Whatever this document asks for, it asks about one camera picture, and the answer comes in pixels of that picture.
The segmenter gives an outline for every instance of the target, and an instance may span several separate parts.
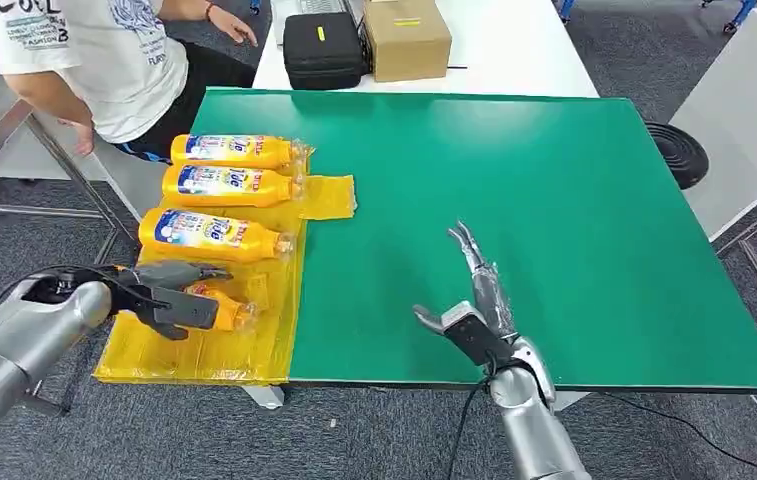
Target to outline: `detergent bottle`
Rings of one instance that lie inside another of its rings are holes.
[[[163,196],[187,207],[268,207],[300,199],[302,175],[272,170],[173,165],[163,175]]]
[[[143,246],[165,254],[237,262],[281,258],[295,248],[292,235],[259,223],[164,208],[145,214],[139,239]]]
[[[257,307],[253,303],[240,303],[221,290],[204,283],[196,283],[185,288],[186,293],[212,298],[219,303],[213,330],[233,332],[250,326],[256,319]]]
[[[278,170],[304,165],[312,152],[312,148],[298,140],[263,135],[178,135],[172,141],[174,165]]]

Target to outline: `black round object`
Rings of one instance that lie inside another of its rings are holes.
[[[679,188],[686,190],[705,177],[708,173],[708,154],[695,138],[665,123],[646,122],[646,129],[655,140]]]

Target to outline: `white t-shirt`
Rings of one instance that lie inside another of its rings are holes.
[[[148,131],[187,80],[184,46],[155,16],[163,0],[0,0],[0,73],[54,71],[111,143]]]

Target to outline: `cardboard box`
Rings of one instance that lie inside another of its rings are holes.
[[[376,82],[446,76],[452,35],[434,0],[367,2],[364,19]]]

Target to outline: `gray carpet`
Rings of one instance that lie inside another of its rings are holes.
[[[264,36],[268,11],[249,17],[246,1],[220,3]],[[569,32],[600,93],[630,97],[645,117],[663,121],[722,48],[717,32],[736,7],[579,0]],[[249,63],[260,53],[227,45],[207,26],[168,29]],[[106,185],[97,188],[120,207]],[[88,208],[63,181],[0,180],[0,202]],[[100,221],[0,215],[0,287],[47,263],[89,262],[104,237]],[[109,261],[128,264],[134,253],[119,242]],[[757,320],[755,273],[739,251],[725,265]],[[0,480],[441,478],[462,392],[292,388],[285,408],[266,411],[235,388],[103,385],[89,374],[108,328],[76,346],[46,382],[46,397],[72,406],[68,417],[46,419],[16,408],[0,425]],[[625,396],[682,416],[716,443],[757,461],[757,410],[745,396]],[[722,457],[685,427],[612,398],[591,395],[560,417],[595,478],[757,479],[757,470]],[[512,473],[499,418],[480,395],[455,478],[508,479]]]

